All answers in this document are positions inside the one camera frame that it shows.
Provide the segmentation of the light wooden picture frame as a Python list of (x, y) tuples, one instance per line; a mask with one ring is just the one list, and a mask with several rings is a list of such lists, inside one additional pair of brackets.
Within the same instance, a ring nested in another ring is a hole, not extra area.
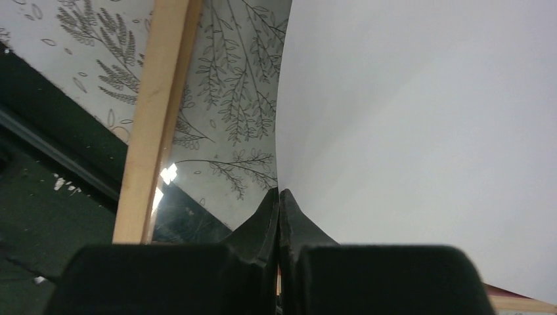
[(150, 243), (202, 1), (156, 1), (123, 173), (113, 243)]

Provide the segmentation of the clear acrylic frame sheet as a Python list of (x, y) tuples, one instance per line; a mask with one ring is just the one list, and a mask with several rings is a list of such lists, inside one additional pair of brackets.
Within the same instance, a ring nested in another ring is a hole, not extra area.
[(275, 116), (290, 1), (206, 1), (152, 241), (226, 238), (277, 186)]

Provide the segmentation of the floral patterned table mat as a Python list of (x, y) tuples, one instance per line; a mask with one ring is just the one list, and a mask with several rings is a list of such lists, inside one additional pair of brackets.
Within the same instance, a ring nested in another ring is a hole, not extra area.
[(153, 1), (2, 1), (1, 42), (128, 143)]

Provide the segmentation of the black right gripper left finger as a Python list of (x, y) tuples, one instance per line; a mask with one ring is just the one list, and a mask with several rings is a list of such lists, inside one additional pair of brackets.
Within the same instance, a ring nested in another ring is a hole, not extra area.
[(63, 272), (47, 314), (275, 314), (279, 193), (224, 240), (96, 245)]

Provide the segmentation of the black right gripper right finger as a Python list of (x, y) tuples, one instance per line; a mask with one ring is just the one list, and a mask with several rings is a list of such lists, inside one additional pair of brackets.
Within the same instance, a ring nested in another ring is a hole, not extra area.
[(471, 260), (444, 245), (341, 245), (279, 197), (285, 314), (493, 314)]

